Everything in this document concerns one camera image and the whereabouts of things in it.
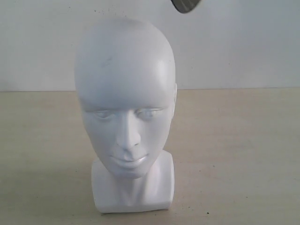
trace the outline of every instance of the white background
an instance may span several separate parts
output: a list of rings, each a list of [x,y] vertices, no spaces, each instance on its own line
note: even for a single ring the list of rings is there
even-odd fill
[[[103,15],[151,21],[169,39],[179,89],[300,86],[299,0],[1,0],[0,91],[74,90],[78,40]]]

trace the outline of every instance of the mannequin forehead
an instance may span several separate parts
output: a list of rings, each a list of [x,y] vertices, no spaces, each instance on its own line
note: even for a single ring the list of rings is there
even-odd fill
[[[105,20],[79,45],[75,84],[87,110],[167,107],[175,87],[171,46],[149,23]]]

